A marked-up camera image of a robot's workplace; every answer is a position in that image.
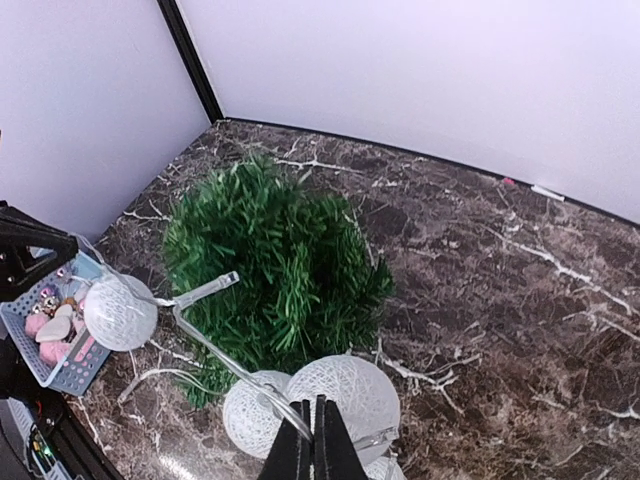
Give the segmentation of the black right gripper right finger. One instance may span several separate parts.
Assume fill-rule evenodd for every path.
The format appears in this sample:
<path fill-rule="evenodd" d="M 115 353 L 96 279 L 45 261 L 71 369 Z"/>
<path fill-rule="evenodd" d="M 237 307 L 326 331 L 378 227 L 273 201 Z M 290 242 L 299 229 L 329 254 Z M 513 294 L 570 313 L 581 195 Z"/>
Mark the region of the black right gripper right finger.
<path fill-rule="evenodd" d="M 315 404 L 314 479 L 368 479 L 337 404 L 325 395 Z"/>

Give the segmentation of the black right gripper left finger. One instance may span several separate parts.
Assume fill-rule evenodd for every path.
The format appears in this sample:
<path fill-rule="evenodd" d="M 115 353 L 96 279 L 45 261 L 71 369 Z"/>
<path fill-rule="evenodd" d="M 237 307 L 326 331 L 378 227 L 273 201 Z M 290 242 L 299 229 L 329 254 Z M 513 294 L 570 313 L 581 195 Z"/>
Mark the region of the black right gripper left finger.
<path fill-rule="evenodd" d="M 279 427 L 258 480 L 310 480 L 313 440 L 307 440 L 287 419 Z"/>

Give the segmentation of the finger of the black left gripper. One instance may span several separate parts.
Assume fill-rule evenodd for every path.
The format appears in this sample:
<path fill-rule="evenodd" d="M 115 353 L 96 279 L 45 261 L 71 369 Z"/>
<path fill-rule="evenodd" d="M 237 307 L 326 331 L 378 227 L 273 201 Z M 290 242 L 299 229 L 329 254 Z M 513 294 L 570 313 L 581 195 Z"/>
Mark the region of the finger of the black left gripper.
<path fill-rule="evenodd" d="M 1 201 L 1 301 L 11 302 L 73 260 L 78 242 Z"/>

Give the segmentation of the small green christmas tree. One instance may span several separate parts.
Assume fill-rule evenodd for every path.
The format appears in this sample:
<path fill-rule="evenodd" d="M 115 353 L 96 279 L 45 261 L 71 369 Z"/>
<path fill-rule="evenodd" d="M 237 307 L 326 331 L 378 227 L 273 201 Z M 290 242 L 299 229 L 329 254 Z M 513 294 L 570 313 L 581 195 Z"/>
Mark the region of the small green christmas tree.
<path fill-rule="evenodd" d="M 306 189 L 264 157 L 216 169 L 189 189 L 172 207 L 163 254 L 177 295 L 238 274 L 183 316 L 253 372 L 292 374 L 371 346 L 393 291 L 348 200 Z"/>

